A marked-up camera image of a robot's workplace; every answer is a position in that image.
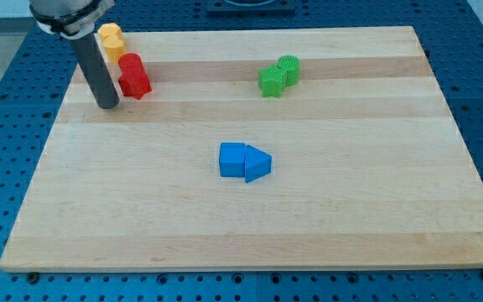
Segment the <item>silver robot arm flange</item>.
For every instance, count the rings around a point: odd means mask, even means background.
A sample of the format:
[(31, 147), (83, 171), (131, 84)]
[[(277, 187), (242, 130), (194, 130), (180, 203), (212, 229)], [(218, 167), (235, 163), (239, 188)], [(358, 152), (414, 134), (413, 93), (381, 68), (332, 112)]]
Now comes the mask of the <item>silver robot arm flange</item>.
[(29, 0), (29, 10), (39, 28), (65, 39), (92, 33), (95, 22), (114, 6), (114, 0)]

